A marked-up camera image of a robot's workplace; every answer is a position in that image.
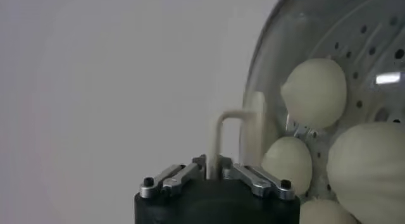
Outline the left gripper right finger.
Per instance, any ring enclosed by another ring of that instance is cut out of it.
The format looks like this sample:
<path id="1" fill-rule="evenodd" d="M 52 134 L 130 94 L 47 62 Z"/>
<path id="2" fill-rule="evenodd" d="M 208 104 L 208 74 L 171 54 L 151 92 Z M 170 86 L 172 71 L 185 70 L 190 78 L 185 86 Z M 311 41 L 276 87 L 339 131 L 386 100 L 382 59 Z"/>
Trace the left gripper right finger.
<path id="1" fill-rule="evenodd" d="M 265 198 L 275 195 L 284 201 L 292 201 L 296 197 L 290 180 L 280 180 L 260 166 L 233 163 L 230 158 L 220 156 L 220 168 L 223 179 L 240 180 L 255 196 Z"/>

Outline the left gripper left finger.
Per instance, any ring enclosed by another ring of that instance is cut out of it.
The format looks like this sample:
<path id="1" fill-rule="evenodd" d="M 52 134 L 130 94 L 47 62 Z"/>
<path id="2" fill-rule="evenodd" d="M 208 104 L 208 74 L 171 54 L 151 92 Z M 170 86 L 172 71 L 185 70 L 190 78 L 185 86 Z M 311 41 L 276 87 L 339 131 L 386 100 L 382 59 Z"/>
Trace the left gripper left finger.
<path id="1" fill-rule="evenodd" d="M 191 180 L 204 180 L 206 176 L 206 155 L 193 158 L 188 165 L 171 165 L 155 177 L 146 177 L 139 186 L 139 195 L 152 199 L 166 192 L 169 196 L 181 193 Z"/>

